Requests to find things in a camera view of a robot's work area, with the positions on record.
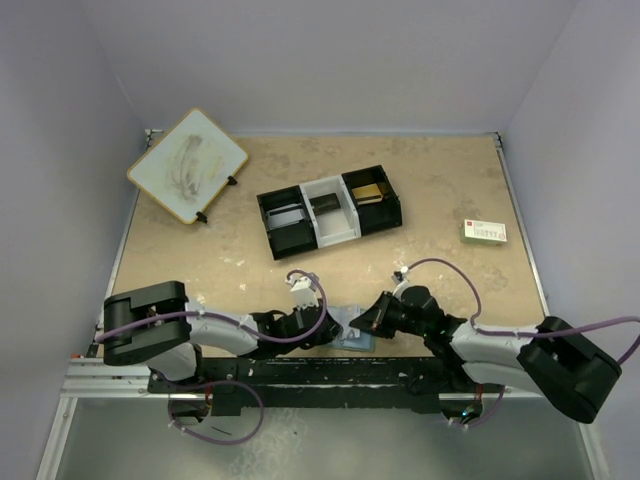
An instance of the whiteboard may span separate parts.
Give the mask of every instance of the whiteboard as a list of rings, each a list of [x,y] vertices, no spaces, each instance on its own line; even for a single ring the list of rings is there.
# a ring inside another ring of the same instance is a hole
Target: whiteboard
[[[189,224],[247,158],[238,144],[194,108],[129,169],[127,176]]]

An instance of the metal frame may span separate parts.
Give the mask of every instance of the metal frame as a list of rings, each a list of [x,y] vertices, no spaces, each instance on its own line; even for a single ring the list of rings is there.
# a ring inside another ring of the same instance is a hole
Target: metal frame
[[[153,135],[161,133],[161,131],[147,130],[147,148],[151,145],[154,138]],[[522,240],[524,242],[527,258],[531,266],[538,295],[540,297],[540,303],[542,310],[547,315],[549,313],[549,307],[547,305],[544,290],[542,288],[542,282],[536,266],[536,262],[533,257],[531,244],[525,229],[525,225],[520,212],[517,198],[513,189],[513,183],[509,175],[504,152],[502,149],[502,139],[498,133],[488,133],[488,136],[493,138],[496,152],[500,160],[502,172],[507,184],[511,203],[513,205],[518,226]],[[122,254],[127,242],[129,230],[131,228],[131,222],[135,213],[135,207],[137,205],[139,191],[136,193],[131,211],[127,218],[120,245],[116,254],[116,258],[113,264],[109,282],[107,285],[107,292],[105,298],[111,295],[115,280],[122,261]],[[98,327],[102,328],[103,317],[102,314],[98,320]],[[64,452],[67,435],[71,427],[73,415],[77,405],[78,398],[169,398],[168,394],[150,394],[147,390],[149,382],[149,372],[147,367],[109,367],[104,365],[102,359],[74,359],[70,361],[69,371],[65,377],[65,381],[62,387],[60,395],[60,402],[56,411],[51,432],[49,434],[49,440],[45,448],[42,461],[40,463],[40,469],[36,480],[55,480],[60,460]],[[506,395],[510,398],[530,398],[537,397],[535,394],[529,392],[522,392],[516,389],[507,388]],[[199,394],[171,394],[171,398],[201,398]],[[440,394],[441,400],[467,400],[470,398],[469,394]],[[580,424],[580,433],[584,448],[589,460],[589,464],[596,480],[611,480],[609,465],[607,464],[604,450],[602,447],[601,434],[597,426],[597,423],[592,425]]]

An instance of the gray floor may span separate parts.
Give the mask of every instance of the gray floor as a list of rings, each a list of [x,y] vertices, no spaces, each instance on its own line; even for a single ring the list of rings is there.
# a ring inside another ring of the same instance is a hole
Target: gray floor
[[[248,409],[197,428],[240,435],[256,418]],[[510,398],[468,432],[401,410],[269,409],[258,435],[235,447],[168,423],[166,400],[81,399],[57,480],[592,478],[577,425],[542,399]]]

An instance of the tabletop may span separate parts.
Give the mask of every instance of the tabletop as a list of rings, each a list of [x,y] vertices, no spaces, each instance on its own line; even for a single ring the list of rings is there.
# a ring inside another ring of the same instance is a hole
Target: tabletop
[[[480,323],[521,326],[544,314],[494,140],[483,137],[240,137],[249,154],[205,212],[208,224],[185,225],[141,193],[114,293],[167,280],[187,295],[233,313],[290,311],[285,274],[316,273],[329,304],[368,308],[393,290],[394,270],[424,257],[453,262],[474,282],[483,303]],[[256,195],[344,172],[382,165],[400,197],[402,227],[274,261]],[[503,246],[460,242],[464,219],[506,225]],[[476,305],[469,287],[444,265],[412,271],[447,313],[468,317]],[[206,356],[226,356],[205,348]],[[424,356],[417,337],[377,339],[374,352],[316,347],[297,356]]]

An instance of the gray wall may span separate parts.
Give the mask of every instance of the gray wall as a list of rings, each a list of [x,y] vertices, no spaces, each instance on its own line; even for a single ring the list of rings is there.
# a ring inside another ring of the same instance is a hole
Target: gray wall
[[[576,0],[82,0],[143,123],[506,127]]]
[[[84,352],[144,133],[74,0],[0,5],[0,476],[34,478]]]
[[[640,313],[640,2],[582,0],[509,125],[506,155],[553,313]],[[637,325],[594,333],[618,357]],[[616,479],[637,479],[640,354],[599,422]]]

